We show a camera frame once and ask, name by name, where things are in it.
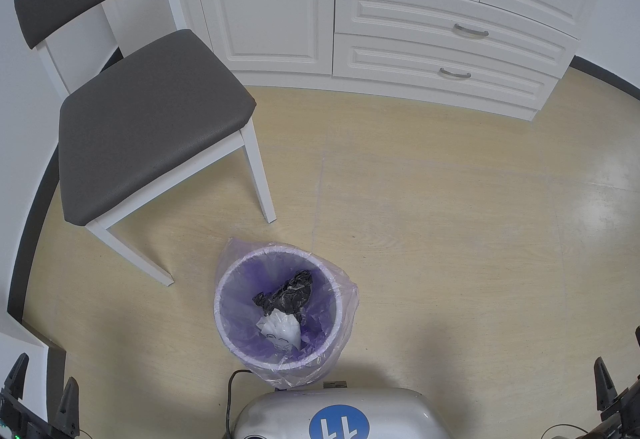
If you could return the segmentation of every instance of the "chair leg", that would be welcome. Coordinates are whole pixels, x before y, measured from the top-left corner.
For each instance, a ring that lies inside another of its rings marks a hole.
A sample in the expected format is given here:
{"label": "chair leg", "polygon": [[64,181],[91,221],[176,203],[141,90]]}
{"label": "chair leg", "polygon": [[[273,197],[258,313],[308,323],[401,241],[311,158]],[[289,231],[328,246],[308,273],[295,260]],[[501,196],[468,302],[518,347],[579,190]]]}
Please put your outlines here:
{"label": "chair leg", "polygon": [[111,247],[114,251],[120,254],[124,259],[130,261],[138,267],[143,272],[151,275],[154,279],[164,284],[165,286],[169,286],[173,283],[173,278],[171,274],[166,270],[158,267],[153,261],[149,258],[141,254],[140,252],[132,249],[127,246],[120,240],[114,233],[109,231],[108,229],[103,228],[96,222],[92,220],[85,226],[89,231],[91,231],[94,235],[96,235],[100,240],[106,243],[109,247]]}
{"label": "chair leg", "polygon": [[260,148],[258,147],[258,139],[256,139],[255,130],[253,129],[253,119],[249,119],[246,126],[240,130],[240,135],[242,135],[244,140],[244,154],[246,155],[246,160],[249,162],[249,167],[251,168],[253,185],[256,193],[258,194],[258,201],[260,201],[262,214],[264,215],[264,218],[267,219],[267,222],[271,223],[276,220],[276,211],[273,209],[269,185],[267,184],[267,176],[264,174],[262,158],[260,157]]}

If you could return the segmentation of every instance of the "cable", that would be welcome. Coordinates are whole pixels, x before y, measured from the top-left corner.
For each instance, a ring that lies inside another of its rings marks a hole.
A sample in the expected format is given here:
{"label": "cable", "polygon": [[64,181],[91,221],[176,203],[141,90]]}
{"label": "cable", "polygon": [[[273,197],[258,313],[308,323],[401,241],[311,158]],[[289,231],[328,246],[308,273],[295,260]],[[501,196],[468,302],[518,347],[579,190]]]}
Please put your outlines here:
{"label": "cable", "polygon": [[545,434],[546,434],[547,432],[549,432],[549,430],[551,430],[551,428],[556,428],[556,427],[572,427],[572,428],[577,428],[578,430],[583,431],[585,434],[588,434],[587,430],[585,430],[585,429],[584,429],[584,428],[582,428],[582,427],[578,427],[578,426],[576,426],[576,425],[571,425],[571,424],[569,424],[569,423],[558,423],[557,425],[553,425],[553,426],[549,427],[547,430],[545,430],[544,432],[542,432],[542,435],[540,435],[540,439],[542,439],[542,437],[544,437],[544,436],[545,436]]}
{"label": "cable", "polygon": [[229,414],[231,414],[231,382],[234,381],[234,377],[238,375],[238,373],[253,373],[251,370],[236,370],[231,373],[231,377],[229,377],[229,386],[227,390],[227,439],[233,439],[231,437],[231,429],[229,428]]}

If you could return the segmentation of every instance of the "logo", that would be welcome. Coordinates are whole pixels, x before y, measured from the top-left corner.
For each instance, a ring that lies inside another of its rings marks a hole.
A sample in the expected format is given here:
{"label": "logo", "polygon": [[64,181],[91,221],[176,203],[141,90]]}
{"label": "logo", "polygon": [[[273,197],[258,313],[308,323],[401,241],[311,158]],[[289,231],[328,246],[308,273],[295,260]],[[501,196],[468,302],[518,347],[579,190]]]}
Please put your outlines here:
{"label": "logo", "polygon": [[316,412],[309,423],[311,439],[367,439],[369,420],[350,405],[331,405]]}

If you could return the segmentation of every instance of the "white drawer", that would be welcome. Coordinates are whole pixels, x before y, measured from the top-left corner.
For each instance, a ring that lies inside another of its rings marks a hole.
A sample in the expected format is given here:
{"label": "white drawer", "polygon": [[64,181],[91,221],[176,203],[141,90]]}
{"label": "white drawer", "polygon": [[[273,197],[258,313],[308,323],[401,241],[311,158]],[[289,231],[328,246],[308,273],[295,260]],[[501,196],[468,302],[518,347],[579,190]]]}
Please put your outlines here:
{"label": "white drawer", "polygon": [[471,0],[335,0],[335,31],[444,46],[558,78],[578,46],[558,30]]}
{"label": "white drawer", "polygon": [[348,34],[334,35],[333,74],[435,88],[532,109],[542,108],[557,82],[553,76],[472,53]]}

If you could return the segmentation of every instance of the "metal handle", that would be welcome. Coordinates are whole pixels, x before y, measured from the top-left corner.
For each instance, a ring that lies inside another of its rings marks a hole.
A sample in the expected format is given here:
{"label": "metal handle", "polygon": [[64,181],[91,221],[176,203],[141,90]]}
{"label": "metal handle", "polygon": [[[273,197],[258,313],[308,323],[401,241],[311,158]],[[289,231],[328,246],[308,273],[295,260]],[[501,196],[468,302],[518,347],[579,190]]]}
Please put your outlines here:
{"label": "metal handle", "polygon": [[452,73],[451,71],[447,71],[446,69],[444,69],[444,67],[440,68],[440,72],[443,75],[455,76],[456,78],[471,78],[471,73],[460,75],[460,73]]}
{"label": "metal handle", "polygon": [[480,30],[473,30],[471,28],[465,28],[463,26],[458,25],[457,23],[453,25],[453,28],[460,30],[460,32],[464,32],[465,34],[471,35],[479,35],[481,37],[487,37],[489,35],[489,31],[485,30],[484,32],[480,32]]}

